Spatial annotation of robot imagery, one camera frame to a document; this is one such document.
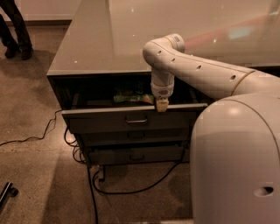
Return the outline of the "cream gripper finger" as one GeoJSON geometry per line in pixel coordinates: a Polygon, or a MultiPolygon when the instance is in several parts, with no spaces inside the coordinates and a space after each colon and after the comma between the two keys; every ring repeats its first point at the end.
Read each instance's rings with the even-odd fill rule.
{"type": "Polygon", "coordinates": [[[165,112],[168,108],[169,101],[167,99],[156,99],[157,112],[165,112]]]}

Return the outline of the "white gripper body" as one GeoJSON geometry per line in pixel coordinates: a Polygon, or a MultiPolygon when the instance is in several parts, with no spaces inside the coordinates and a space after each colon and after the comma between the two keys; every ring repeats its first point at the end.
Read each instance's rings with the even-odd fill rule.
{"type": "Polygon", "coordinates": [[[151,92],[156,99],[168,99],[173,94],[174,84],[159,86],[152,82],[150,86],[151,92]]]}

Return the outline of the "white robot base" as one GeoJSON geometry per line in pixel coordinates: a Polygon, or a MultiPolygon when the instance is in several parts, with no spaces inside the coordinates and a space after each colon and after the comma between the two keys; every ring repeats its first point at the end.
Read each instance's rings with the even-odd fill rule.
{"type": "Polygon", "coordinates": [[[274,94],[211,104],[191,140],[194,224],[280,224],[280,108],[274,94]]]}

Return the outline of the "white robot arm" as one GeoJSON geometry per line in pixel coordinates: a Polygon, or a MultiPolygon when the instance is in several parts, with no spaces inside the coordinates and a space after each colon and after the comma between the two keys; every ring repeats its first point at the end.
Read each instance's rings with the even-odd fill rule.
{"type": "Polygon", "coordinates": [[[167,110],[176,78],[215,100],[280,93],[280,78],[272,74],[186,54],[185,41],[178,34],[146,43],[143,58],[151,67],[150,86],[158,112],[167,110]]]}

